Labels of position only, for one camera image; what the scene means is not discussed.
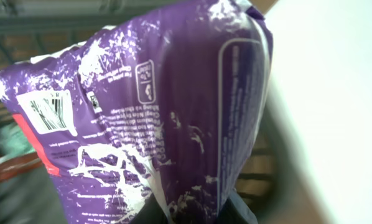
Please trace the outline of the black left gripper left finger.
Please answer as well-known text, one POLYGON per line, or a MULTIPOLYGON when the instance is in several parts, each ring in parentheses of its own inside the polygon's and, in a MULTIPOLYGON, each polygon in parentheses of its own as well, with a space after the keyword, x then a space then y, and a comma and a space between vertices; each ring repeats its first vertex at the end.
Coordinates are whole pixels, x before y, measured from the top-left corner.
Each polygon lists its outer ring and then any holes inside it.
POLYGON ((167 216, 152 194, 129 224, 168 224, 167 216))

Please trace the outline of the grey plastic mesh basket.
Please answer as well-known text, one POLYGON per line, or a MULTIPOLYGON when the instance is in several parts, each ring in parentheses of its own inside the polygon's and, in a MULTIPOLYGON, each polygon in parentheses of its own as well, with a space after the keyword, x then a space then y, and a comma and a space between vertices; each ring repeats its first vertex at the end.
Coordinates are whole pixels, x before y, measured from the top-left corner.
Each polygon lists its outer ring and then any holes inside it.
MULTIPOLYGON (((0 1, 0 68, 54 53, 88 39, 105 25, 166 4, 167 0, 0 1)), ((295 152, 280 121, 280 104, 276 92, 270 91, 257 141, 236 189, 259 223, 324 223, 297 175, 295 152)), ((0 129, 11 123, 0 103, 0 129)), ((65 221, 43 166, 0 182, 0 223, 65 221)))

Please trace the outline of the mint green white packet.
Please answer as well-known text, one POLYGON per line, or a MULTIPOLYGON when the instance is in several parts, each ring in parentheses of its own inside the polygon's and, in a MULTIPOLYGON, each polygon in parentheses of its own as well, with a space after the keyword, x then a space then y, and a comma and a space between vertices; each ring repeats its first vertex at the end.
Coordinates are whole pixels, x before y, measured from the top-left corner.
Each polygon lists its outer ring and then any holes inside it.
POLYGON ((31 146, 21 128, 17 124, 11 123, 0 129, 0 152, 6 161, 34 153, 35 149, 31 146))

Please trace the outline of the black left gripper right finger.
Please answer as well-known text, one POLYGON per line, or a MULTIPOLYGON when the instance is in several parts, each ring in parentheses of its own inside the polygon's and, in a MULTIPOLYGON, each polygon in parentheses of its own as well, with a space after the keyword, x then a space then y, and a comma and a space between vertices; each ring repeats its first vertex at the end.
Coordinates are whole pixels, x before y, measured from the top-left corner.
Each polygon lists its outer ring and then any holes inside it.
POLYGON ((258 224, 258 219, 233 189, 215 220, 215 224, 258 224))

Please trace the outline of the purple snack bag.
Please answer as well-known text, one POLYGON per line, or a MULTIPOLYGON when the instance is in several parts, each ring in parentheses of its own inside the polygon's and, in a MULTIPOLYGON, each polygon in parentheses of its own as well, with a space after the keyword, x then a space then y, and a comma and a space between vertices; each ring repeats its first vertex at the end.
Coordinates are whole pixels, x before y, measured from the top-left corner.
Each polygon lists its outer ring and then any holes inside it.
POLYGON ((249 1, 184 1, 0 70, 69 223, 215 223, 258 135, 273 38, 249 1))

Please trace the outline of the red white snack bar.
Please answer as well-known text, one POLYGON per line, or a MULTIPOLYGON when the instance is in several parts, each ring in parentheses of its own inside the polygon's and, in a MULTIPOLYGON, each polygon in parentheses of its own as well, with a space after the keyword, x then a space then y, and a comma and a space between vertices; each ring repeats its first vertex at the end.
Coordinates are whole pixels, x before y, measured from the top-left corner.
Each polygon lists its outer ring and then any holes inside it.
POLYGON ((0 182, 4 182, 43 165, 36 152, 1 162, 3 158, 3 156, 0 156, 0 182))

